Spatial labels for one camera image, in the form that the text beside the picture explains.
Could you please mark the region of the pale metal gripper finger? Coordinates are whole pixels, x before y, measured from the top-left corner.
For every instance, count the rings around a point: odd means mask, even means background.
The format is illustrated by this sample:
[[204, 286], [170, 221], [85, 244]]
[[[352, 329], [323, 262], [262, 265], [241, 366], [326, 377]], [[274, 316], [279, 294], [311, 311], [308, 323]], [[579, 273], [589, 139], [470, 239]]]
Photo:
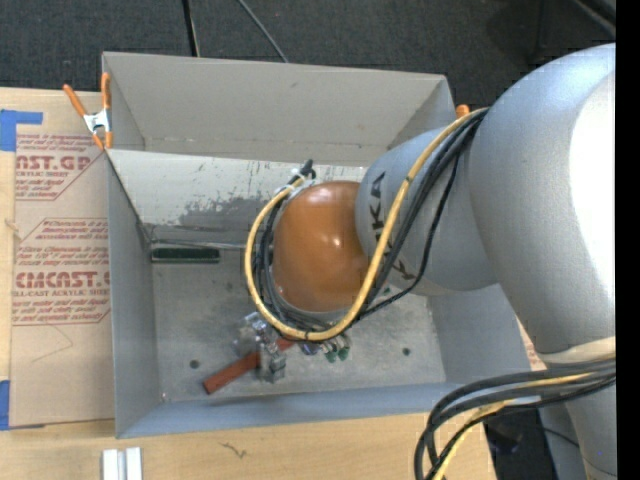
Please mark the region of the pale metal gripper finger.
[[286, 354], [277, 344], [259, 346], [256, 376], [260, 381], [276, 383], [285, 376], [285, 369]]
[[232, 342], [237, 356], [246, 356], [266, 347], [274, 348], [274, 329], [258, 312], [243, 317], [236, 326], [236, 334]]

